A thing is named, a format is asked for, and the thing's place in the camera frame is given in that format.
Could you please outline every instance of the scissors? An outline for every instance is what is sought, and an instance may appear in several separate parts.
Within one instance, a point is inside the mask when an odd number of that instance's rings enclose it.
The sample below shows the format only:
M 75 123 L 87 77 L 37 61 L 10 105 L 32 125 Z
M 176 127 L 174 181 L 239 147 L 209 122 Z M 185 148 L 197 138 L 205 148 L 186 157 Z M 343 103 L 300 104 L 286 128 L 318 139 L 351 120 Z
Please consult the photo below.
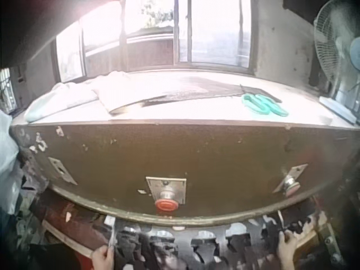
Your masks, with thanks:
M 289 115 L 289 113 L 280 107 L 272 98 L 262 94 L 243 94 L 241 99 L 242 103 L 254 113 L 264 115 L 274 113 L 282 117 Z

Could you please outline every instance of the human hand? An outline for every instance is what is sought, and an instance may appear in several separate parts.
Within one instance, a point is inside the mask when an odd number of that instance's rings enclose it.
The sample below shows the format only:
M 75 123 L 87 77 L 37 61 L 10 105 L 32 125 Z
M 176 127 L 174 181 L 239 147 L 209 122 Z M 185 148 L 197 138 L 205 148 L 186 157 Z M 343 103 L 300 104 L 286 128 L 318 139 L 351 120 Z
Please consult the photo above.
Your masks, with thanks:
M 91 254 L 94 270 L 113 270 L 114 269 L 114 247 L 99 247 Z
M 291 231 L 286 230 L 285 234 L 283 232 L 279 233 L 277 256 L 280 259 L 281 267 L 283 270 L 294 269 L 293 257 L 297 244 L 298 240 Z

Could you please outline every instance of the window bar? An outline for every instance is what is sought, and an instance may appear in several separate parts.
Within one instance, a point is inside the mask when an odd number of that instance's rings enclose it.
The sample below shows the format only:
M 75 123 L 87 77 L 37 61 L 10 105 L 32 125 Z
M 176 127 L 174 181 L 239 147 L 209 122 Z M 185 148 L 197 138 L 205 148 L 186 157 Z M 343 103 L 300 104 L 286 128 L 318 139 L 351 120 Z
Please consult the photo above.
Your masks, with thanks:
M 192 62 L 192 15 L 191 1 L 187 0 L 187 61 Z
M 240 18 L 239 18 L 239 34 L 238 34 L 238 58 L 237 58 L 237 65 L 241 66 L 241 55 L 244 49 L 244 18 L 242 17 L 242 0 L 239 0 L 239 7 L 240 7 Z
M 174 0 L 174 65 L 179 63 L 179 0 Z
M 83 73 L 84 77 L 87 77 L 86 72 L 86 62 L 85 62 L 85 45 L 84 45 L 84 29 L 83 25 L 81 23 L 81 20 L 79 22 L 80 26 L 80 36 L 79 36 L 79 49 L 80 49 L 80 64 L 81 64 L 81 71 Z
M 127 44 L 127 35 L 125 31 L 125 8 L 126 0 L 119 0 L 121 5 L 121 32 L 119 36 L 119 53 L 120 53 L 120 68 L 122 71 L 127 72 L 129 70 L 128 63 L 128 44 Z

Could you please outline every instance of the metal bracket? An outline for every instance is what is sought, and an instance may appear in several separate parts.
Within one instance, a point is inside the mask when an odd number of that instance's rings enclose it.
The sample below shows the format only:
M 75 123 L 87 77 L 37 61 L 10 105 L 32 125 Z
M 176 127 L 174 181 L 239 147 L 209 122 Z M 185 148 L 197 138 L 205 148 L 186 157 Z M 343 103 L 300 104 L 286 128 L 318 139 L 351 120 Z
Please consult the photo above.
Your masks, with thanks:
M 285 176 L 285 178 L 281 181 L 281 183 L 274 189 L 274 191 L 272 193 L 276 193 L 282 190 L 285 181 L 291 177 L 292 179 L 294 179 L 294 181 L 297 180 L 297 178 L 299 178 L 299 176 L 303 173 L 303 171 L 306 169 L 306 167 L 308 166 L 308 164 L 303 164 L 303 165 L 299 165 L 299 166 L 294 166 L 290 169 L 290 171 L 287 173 L 287 175 Z
M 70 175 L 68 170 L 66 170 L 66 168 L 64 167 L 62 162 L 59 161 L 59 159 L 54 159 L 52 157 L 48 157 L 48 158 L 49 158 L 51 164 L 57 170 L 57 172 L 61 175 L 63 180 L 65 180 L 65 181 L 67 181 L 67 182 L 69 182 L 71 184 L 78 185 L 78 183 L 76 183 L 76 181 L 72 178 L 72 176 Z
M 174 193 L 173 200 L 179 204 L 185 204 L 186 195 L 186 179 L 185 178 L 160 178 L 160 177 L 145 177 L 150 192 L 154 200 L 161 198 L 160 194 L 163 191 L 170 191 Z

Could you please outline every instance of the window glass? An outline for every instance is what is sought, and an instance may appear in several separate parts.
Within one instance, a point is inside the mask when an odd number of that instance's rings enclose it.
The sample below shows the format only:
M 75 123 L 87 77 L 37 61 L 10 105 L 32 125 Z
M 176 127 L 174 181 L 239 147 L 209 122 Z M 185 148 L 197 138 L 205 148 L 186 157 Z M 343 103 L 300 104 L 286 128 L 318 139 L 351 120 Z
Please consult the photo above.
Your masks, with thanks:
M 192 1 L 192 61 L 238 65 L 239 22 L 239 0 Z
M 121 12 L 120 2 L 113 1 L 81 18 L 86 52 L 119 40 L 122 29 Z
M 172 32 L 174 0 L 131 0 L 126 2 L 125 31 L 146 35 Z
M 62 82 L 82 77 L 80 25 L 75 22 L 56 37 L 57 62 Z

